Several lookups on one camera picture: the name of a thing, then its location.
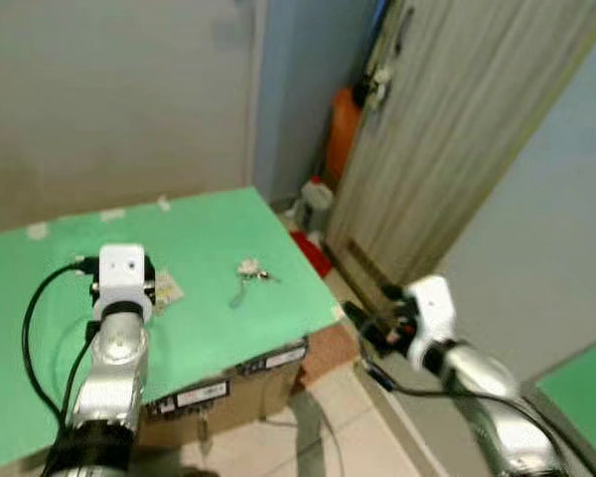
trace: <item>wire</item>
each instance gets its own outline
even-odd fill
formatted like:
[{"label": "wire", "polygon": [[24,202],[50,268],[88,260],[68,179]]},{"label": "wire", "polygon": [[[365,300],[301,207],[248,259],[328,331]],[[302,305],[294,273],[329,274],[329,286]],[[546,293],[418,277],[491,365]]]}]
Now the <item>wire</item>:
[{"label": "wire", "polygon": [[42,281],[42,283],[38,285],[38,288],[31,297],[31,301],[29,301],[29,306],[27,307],[27,311],[25,312],[24,320],[22,323],[22,357],[24,360],[24,367],[27,372],[27,377],[29,378],[29,382],[31,383],[33,390],[36,392],[36,394],[42,400],[42,402],[49,408],[53,416],[58,421],[58,426],[60,427],[60,430],[64,430],[65,428],[65,424],[62,419],[62,413],[60,409],[56,406],[56,404],[51,400],[49,395],[47,395],[47,393],[45,393],[45,391],[42,389],[42,386],[40,385],[38,377],[36,376],[36,372],[33,368],[33,363],[31,361],[31,350],[29,348],[29,331],[31,328],[31,319],[33,318],[33,312],[45,288],[61,274],[69,270],[77,269],[79,269],[79,265],[77,263],[70,263],[61,268],[58,268],[56,271],[49,274],[49,276],[47,276]]},{"label": "wire", "polygon": [[92,339],[94,337],[95,337],[94,334],[90,334],[90,336],[88,336],[86,338],[86,340],[83,343],[83,346],[81,347],[81,350],[79,350],[79,353],[75,357],[75,361],[73,361],[73,365],[71,366],[71,371],[69,372],[69,378],[67,379],[67,387],[64,391],[64,399],[62,401],[62,410],[60,411],[60,415],[62,418],[62,422],[64,423],[64,426],[66,426],[66,422],[67,422],[67,413],[69,412],[69,404],[71,402],[71,391],[73,389],[73,381],[75,380],[75,374],[77,373],[77,369],[79,368],[79,363],[81,363],[81,360],[83,359],[83,355],[85,355],[86,351],[88,351],[88,348],[90,347],[90,343],[92,343]]},{"label": "wire", "polygon": [[340,442],[338,441],[338,436],[336,435],[334,425],[331,423],[331,420],[329,420],[322,408],[320,409],[320,414],[322,415],[322,420],[325,422],[325,426],[331,434],[331,438],[333,439],[334,445],[336,446],[336,453],[338,454],[338,466],[340,467],[340,477],[345,477],[345,461],[342,458],[342,448],[340,447]]},{"label": "wire", "polygon": [[508,399],[505,397],[499,397],[499,396],[495,396],[495,395],[488,395],[488,394],[482,394],[482,393],[470,393],[470,392],[461,393],[461,392],[454,392],[454,391],[417,390],[417,389],[412,389],[412,388],[407,388],[407,387],[402,386],[395,378],[393,378],[391,375],[389,375],[384,369],[382,369],[378,364],[376,364],[373,361],[373,359],[369,356],[367,348],[365,347],[365,344],[364,344],[365,331],[367,330],[367,328],[369,326],[375,324],[376,321],[377,321],[376,318],[372,318],[371,320],[365,322],[365,324],[360,328],[360,333],[358,336],[358,343],[360,346],[360,354],[361,354],[363,360],[365,360],[370,365],[370,367],[373,368],[374,371],[381,374],[382,379],[381,380],[376,379],[375,375],[373,375],[373,374],[372,374],[372,377],[374,379],[376,379],[382,385],[382,387],[385,388],[387,391],[401,393],[403,395],[410,396],[412,398],[483,399],[483,400],[498,402],[498,403],[503,404],[507,407],[510,407],[511,409],[515,410],[519,414],[523,415],[532,424],[534,424],[549,439],[549,441],[552,444],[552,447],[554,448],[554,452],[556,453],[556,455],[558,456],[558,458],[560,459],[560,461],[564,467],[565,472],[567,474],[569,474],[569,471],[568,471],[569,465],[568,465],[567,459],[565,458],[565,454],[563,453],[563,450],[562,450],[560,444],[554,437],[554,434],[552,433],[552,431],[550,429],[548,429],[542,422],[540,422],[540,420],[538,420],[538,417],[540,417],[556,432],[556,434],[560,437],[560,439],[565,443],[565,445],[567,445],[572,450],[572,452],[581,461],[581,463],[593,475],[596,475],[596,467],[594,466],[594,464],[592,462],[590,462],[587,459],[587,457],[585,457],[585,455],[582,453],[580,448],[578,448],[576,443],[572,442],[571,439],[564,432],[562,432],[561,429],[557,425],[552,423],[551,419],[547,418],[546,416],[544,416],[543,414],[541,414],[538,411],[535,411],[536,415],[538,416],[538,417],[536,417],[528,408],[526,408],[519,402],[516,402],[514,400],[511,400],[511,399]]}]

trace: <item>red object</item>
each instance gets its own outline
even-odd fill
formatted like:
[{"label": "red object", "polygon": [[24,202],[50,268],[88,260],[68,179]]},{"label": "red object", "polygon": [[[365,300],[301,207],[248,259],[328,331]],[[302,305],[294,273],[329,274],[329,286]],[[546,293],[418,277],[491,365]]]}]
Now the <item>red object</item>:
[{"label": "red object", "polygon": [[316,269],[321,278],[327,276],[333,265],[327,256],[305,235],[304,232],[292,232],[291,237]]},{"label": "red object", "polygon": [[327,171],[340,181],[354,143],[362,111],[356,106],[350,87],[338,91],[327,143]]}]

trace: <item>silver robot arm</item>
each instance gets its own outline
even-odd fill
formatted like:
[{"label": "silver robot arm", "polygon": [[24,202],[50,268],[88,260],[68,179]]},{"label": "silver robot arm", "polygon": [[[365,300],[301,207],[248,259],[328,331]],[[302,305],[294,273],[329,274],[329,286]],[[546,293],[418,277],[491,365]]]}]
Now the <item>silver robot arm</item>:
[{"label": "silver robot arm", "polygon": [[[484,394],[529,409],[521,399],[519,384],[504,365],[456,340],[455,309],[443,277],[431,275],[405,288],[388,286],[382,291],[396,302],[398,325],[385,337],[375,327],[363,327],[363,334],[378,351],[399,351],[414,370],[426,369],[434,374],[448,394]],[[362,310],[349,303],[345,310],[360,326],[358,312]],[[370,324],[367,318],[365,315],[362,321]],[[392,379],[379,366],[370,363],[368,370],[386,389],[392,389]],[[473,397],[454,398],[454,403],[468,421],[492,475],[568,475],[556,444],[517,410],[501,402]]]},{"label": "silver robot arm", "polygon": [[46,475],[125,475],[146,383],[154,268],[139,245],[106,245],[91,287],[92,367],[67,429],[47,459]]}]

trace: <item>green tabletop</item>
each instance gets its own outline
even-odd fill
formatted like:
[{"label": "green tabletop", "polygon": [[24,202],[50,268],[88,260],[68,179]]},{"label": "green tabletop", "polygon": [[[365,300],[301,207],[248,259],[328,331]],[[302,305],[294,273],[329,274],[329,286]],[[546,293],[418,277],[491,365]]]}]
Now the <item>green tabletop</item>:
[{"label": "green tabletop", "polygon": [[545,374],[536,386],[596,453],[596,345]]},{"label": "green tabletop", "polygon": [[[144,245],[157,270],[167,269],[185,298],[147,324],[148,385],[144,400],[172,393],[251,357],[332,324],[336,301],[289,234],[253,189],[208,194],[125,210],[103,222],[98,213],[48,223],[32,239],[26,229],[0,234],[0,465],[49,445],[52,415],[31,389],[22,364],[22,317],[39,282],[75,255],[107,242]],[[257,258],[280,281],[254,282],[239,307],[236,267]],[[69,368],[90,317],[90,280],[71,273],[39,302],[32,325],[34,366],[60,402]],[[82,382],[89,359],[79,370]]]}]

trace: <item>white wall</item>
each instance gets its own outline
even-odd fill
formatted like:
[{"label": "white wall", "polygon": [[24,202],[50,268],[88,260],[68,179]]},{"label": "white wall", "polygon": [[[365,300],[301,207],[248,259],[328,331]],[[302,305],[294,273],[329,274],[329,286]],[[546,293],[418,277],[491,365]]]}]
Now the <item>white wall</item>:
[{"label": "white wall", "polygon": [[0,228],[243,185],[253,5],[0,1]]},{"label": "white wall", "polygon": [[[520,380],[596,340],[596,46],[440,271],[460,335]],[[451,404],[400,402],[450,475],[489,475]]]},{"label": "white wall", "polygon": [[336,91],[359,71],[377,0],[270,0],[254,184],[295,195],[324,157]]}]

